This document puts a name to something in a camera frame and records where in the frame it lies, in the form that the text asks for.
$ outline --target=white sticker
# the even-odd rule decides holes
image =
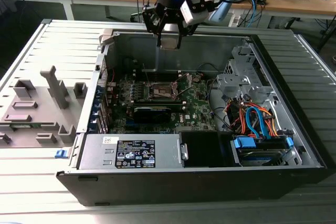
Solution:
[[[103,137],[103,144],[117,144],[118,140],[118,136],[105,136]]]
[[[11,125],[12,128],[31,128],[30,125]]]

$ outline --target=green circuit board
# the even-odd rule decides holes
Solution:
[[[162,124],[135,124],[129,116],[132,111],[131,90],[136,82],[132,80],[121,80],[119,83],[119,102],[112,106],[113,124],[110,133],[134,134],[134,133],[161,133],[173,134],[180,131],[215,131],[215,121],[209,104],[206,100],[206,81],[199,80],[192,83],[192,87],[182,93],[180,101],[185,101],[183,112],[172,112],[169,123]],[[178,90],[185,90],[189,83],[181,80],[178,83]]]

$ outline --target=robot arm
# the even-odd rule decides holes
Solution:
[[[182,37],[193,35],[198,25],[212,13],[212,20],[222,20],[233,0],[157,0],[154,7],[144,6],[143,19],[149,33],[157,35],[157,46],[161,46],[161,33],[167,24],[178,27],[179,49]]]

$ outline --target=power supply label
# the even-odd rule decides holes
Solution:
[[[155,168],[155,140],[118,141],[115,166]]]

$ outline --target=motherboard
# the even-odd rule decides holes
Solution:
[[[207,81],[181,74],[175,81],[136,81],[125,76],[116,84],[110,133],[173,134],[215,131],[207,100]]]

